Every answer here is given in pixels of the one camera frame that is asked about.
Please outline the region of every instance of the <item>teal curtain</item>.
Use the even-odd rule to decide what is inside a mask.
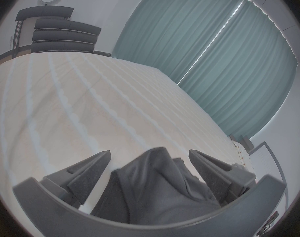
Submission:
[[[297,66],[281,32],[248,0],[143,0],[112,57],[158,68],[175,83],[195,63],[179,86],[236,138],[273,117]]]

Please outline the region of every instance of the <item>folded garment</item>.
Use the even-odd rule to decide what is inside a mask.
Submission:
[[[111,173],[91,215],[137,225],[162,225],[193,219],[220,205],[181,158],[153,148]]]

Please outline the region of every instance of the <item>light through curtain gap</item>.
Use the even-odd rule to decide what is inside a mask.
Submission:
[[[228,18],[228,20],[226,21],[226,23],[221,27],[221,29],[217,32],[217,34],[215,35],[215,37],[212,39],[212,41],[208,44],[208,46],[203,50],[203,52],[200,54],[200,56],[196,59],[196,61],[191,65],[191,67],[189,68],[189,70],[185,73],[185,75],[182,77],[182,79],[178,82],[177,85],[180,84],[180,82],[184,79],[184,77],[188,74],[188,72],[194,67],[194,65],[196,64],[196,62],[202,57],[202,55],[206,52],[206,50],[211,46],[211,44],[215,41],[215,39],[217,38],[217,36],[221,33],[221,31],[225,28],[225,26],[228,24],[228,22],[230,21],[230,19],[235,15],[235,13],[238,11],[238,9],[240,8],[240,6],[243,4],[244,0],[242,0],[242,2],[238,5],[238,7],[235,9],[235,11],[231,14],[231,16]]]

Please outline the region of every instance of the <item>wall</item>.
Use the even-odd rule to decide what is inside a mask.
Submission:
[[[290,205],[300,190],[300,63],[281,108],[250,140],[255,147],[266,141],[275,154],[286,178]]]
[[[116,41],[141,0],[60,0],[53,5],[73,7],[70,20],[102,28],[95,50],[111,53]],[[12,46],[19,10],[42,5],[39,0],[17,0],[0,23],[0,55]],[[30,45],[35,19],[27,19],[22,28],[20,46]]]

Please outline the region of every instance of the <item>bed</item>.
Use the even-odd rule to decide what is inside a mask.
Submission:
[[[154,147],[181,157],[201,181],[190,149],[243,164],[219,126],[158,69],[76,52],[34,53],[0,65],[0,196],[32,235],[42,236],[14,185],[110,150],[110,164],[80,208],[89,213],[111,171]]]

